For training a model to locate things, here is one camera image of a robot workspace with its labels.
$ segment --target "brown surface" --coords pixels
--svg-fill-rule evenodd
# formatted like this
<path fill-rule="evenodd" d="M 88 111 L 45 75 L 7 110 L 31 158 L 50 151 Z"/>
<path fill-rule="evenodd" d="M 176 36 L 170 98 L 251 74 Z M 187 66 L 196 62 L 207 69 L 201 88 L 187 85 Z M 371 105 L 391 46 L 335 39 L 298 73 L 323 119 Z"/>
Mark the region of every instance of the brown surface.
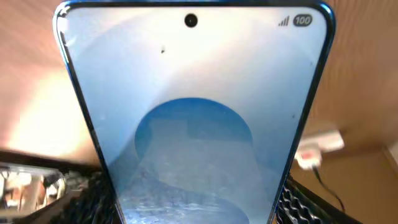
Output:
<path fill-rule="evenodd" d="M 52 33 L 59 2 L 0 1 L 0 148 L 97 164 Z M 343 154 L 372 151 L 397 139 L 398 1 L 328 2 L 338 30 L 305 132 L 337 127 Z"/>
<path fill-rule="evenodd" d="M 343 201 L 348 215 L 363 223 L 396 223 L 398 178 L 383 151 L 325 161 L 319 173 Z M 291 174 L 297 182 L 340 208 L 312 171 L 292 169 Z"/>

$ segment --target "phone frame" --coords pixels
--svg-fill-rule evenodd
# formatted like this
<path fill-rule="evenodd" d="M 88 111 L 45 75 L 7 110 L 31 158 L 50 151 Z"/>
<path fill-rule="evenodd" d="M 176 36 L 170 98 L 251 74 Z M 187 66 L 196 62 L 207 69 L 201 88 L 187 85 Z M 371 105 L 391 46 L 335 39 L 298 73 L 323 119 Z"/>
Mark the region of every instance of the phone frame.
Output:
<path fill-rule="evenodd" d="M 88 112 L 87 105 L 85 103 L 85 99 L 83 97 L 83 93 L 81 91 L 77 75 L 75 73 L 75 69 L 73 68 L 73 63 L 70 58 L 70 54 L 68 49 L 65 47 L 65 39 L 63 34 L 58 30 L 57 27 L 57 19 L 59 17 L 65 17 L 71 10 L 79 8 L 79 7 L 310 7 L 312 9 L 316 9 L 325 17 L 326 20 L 326 38 L 323 43 L 322 51 L 315 69 L 315 74 L 313 76 L 310 89 L 308 90 L 307 99 L 305 100 L 305 104 L 303 107 L 302 115 L 298 122 L 298 126 L 296 129 L 296 133 L 293 139 L 292 146 L 290 147 L 290 152 L 285 164 L 284 171 L 282 173 L 282 177 L 280 178 L 279 186 L 277 189 L 277 193 L 272 204 L 271 212 L 269 214 L 267 223 L 270 223 L 275 215 L 275 208 L 277 205 L 278 198 L 280 196 L 282 186 L 289 174 L 290 166 L 293 163 L 294 155 L 297 150 L 297 146 L 300 142 L 301 135 L 304 130 L 305 123 L 307 121 L 308 114 L 310 112 L 310 108 L 315 97 L 315 93 L 318 88 L 318 84 L 322 75 L 323 68 L 325 67 L 326 60 L 331 48 L 331 44 L 333 42 L 333 38 L 336 30 L 336 19 L 335 15 L 331 9 L 331 7 L 324 2 L 320 1 L 276 1 L 276 0 L 268 0 L 268 1 L 243 1 L 243 0 L 218 0 L 218 1 L 210 1 L 210 2 L 200 2 L 200 1 L 129 1 L 129 0 L 117 0 L 111 2 L 105 2 L 103 0 L 89 0 L 89 1 L 79 1 L 72 0 L 61 3 L 57 9 L 55 10 L 55 14 L 53 17 L 53 31 L 55 38 L 57 40 L 57 44 L 61 50 L 61 55 L 65 66 L 68 70 L 70 79 L 72 81 L 73 88 L 75 89 L 75 93 L 78 98 L 78 102 L 80 104 L 80 108 L 83 112 L 83 116 L 86 121 L 86 125 L 90 132 L 91 139 L 94 143 L 95 150 L 99 157 L 99 161 L 101 163 L 104 176 L 108 181 L 109 188 L 111 189 L 112 198 L 115 201 L 116 208 L 121 218 L 122 223 L 126 223 L 126 220 L 123 215 L 123 211 L 121 210 L 118 197 L 116 195 L 116 191 L 113 187 L 111 177 L 106 167 L 104 157 L 101 151 L 101 146 L 98 142 L 97 135 L 95 133 L 93 123 L 91 122 L 90 114 Z"/>

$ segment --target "smartphone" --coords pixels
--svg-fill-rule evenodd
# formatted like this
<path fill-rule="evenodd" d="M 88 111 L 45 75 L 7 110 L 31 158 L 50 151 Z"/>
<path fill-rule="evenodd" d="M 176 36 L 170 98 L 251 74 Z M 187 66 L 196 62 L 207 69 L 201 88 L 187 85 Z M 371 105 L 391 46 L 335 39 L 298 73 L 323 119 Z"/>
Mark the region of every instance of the smartphone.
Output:
<path fill-rule="evenodd" d="M 335 33 L 323 3 L 62 3 L 53 28 L 124 223 L 269 223 Z"/>

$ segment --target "black frame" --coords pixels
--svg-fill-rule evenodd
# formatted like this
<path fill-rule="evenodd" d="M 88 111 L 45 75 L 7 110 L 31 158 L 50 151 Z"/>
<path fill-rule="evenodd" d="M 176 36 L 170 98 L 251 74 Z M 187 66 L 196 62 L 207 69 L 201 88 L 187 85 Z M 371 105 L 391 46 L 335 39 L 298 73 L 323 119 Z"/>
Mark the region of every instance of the black frame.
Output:
<path fill-rule="evenodd" d="M 333 38 L 335 35 L 335 29 L 336 29 L 336 21 L 335 21 L 335 15 L 333 11 L 331 10 L 331 7 L 325 4 L 324 2 L 319 2 L 319 1 L 276 1 L 276 0 L 260 0 L 260 1 L 244 1 L 244 0 L 218 0 L 218 1 L 212 1 L 212 2 L 198 2 L 198 1 L 186 1 L 186 2 L 163 2 L 161 0 L 155 0 L 155 1 L 129 1 L 129 0 L 116 0 L 116 1 L 111 1 L 111 2 L 103 2 L 102 0 L 96 1 L 96 0 L 88 0 L 88 1 L 78 1 L 78 0 L 72 0 L 72 1 L 67 1 L 61 3 L 58 8 L 55 11 L 55 15 L 53 18 L 53 31 L 55 38 L 58 42 L 58 46 L 60 47 L 61 54 L 63 57 L 63 61 L 65 62 L 65 65 L 67 67 L 70 79 L 72 81 L 73 87 L 75 89 L 81 110 L 83 112 L 83 116 L 85 118 L 86 124 L 88 129 L 90 130 L 90 136 L 94 142 L 95 149 L 97 152 L 97 155 L 99 157 L 99 160 L 101 162 L 102 168 L 105 173 L 105 177 L 108 180 L 109 188 L 112 191 L 112 197 L 116 202 L 116 208 L 118 210 L 119 216 L 121 217 L 121 221 L 125 223 L 124 215 L 121 210 L 116 191 L 112 185 L 111 177 L 109 175 L 108 168 L 105 165 L 104 162 L 104 157 L 101 152 L 101 147 L 98 142 L 93 124 L 91 122 L 91 118 L 88 112 L 88 108 L 85 103 L 85 99 L 83 97 L 83 93 L 81 91 L 75 69 L 73 68 L 73 63 L 71 61 L 69 51 L 67 48 L 65 48 L 64 43 L 65 39 L 64 36 L 59 30 L 57 29 L 57 19 L 59 17 L 65 17 L 68 12 L 70 12 L 73 9 L 79 8 L 79 7 L 206 7 L 206 6 L 219 6 L 219 7 L 310 7 L 313 9 L 316 9 L 326 19 L 326 38 L 323 43 L 322 51 L 317 63 L 317 67 L 315 69 L 315 74 L 313 76 L 310 89 L 308 91 L 307 99 L 305 100 L 304 108 L 302 111 L 302 115 L 300 117 L 300 120 L 298 122 L 297 130 L 293 139 L 292 146 L 290 148 L 289 156 L 286 161 L 286 165 L 284 168 L 284 171 L 282 173 L 282 177 L 279 182 L 279 186 L 277 189 L 277 194 L 274 199 L 274 203 L 272 204 L 272 209 L 270 212 L 269 217 L 268 217 L 268 223 L 270 223 L 273 219 L 273 216 L 275 214 L 275 207 L 277 205 L 277 201 L 279 198 L 279 195 L 282 190 L 282 186 L 289 175 L 289 170 L 290 166 L 293 163 L 294 155 L 297 150 L 297 147 L 299 145 L 299 141 L 301 138 L 301 135 L 303 133 L 303 129 L 305 126 L 305 123 L 307 121 L 308 114 L 311 109 L 311 105 L 313 102 L 313 99 L 315 97 L 315 93 L 318 88 L 318 84 L 322 75 L 323 68 L 325 67 L 326 60 L 330 51 L 331 44 L 333 42 Z"/>

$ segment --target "signal strength bar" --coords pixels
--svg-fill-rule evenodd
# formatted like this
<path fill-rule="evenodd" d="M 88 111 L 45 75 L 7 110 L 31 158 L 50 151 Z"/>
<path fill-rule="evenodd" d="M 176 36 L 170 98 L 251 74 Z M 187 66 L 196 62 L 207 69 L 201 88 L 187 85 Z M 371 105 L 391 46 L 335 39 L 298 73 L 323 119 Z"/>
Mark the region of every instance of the signal strength bar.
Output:
<path fill-rule="evenodd" d="M 289 24 L 289 17 L 287 16 L 282 22 L 278 24 L 278 26 L 287 26 Z"/>

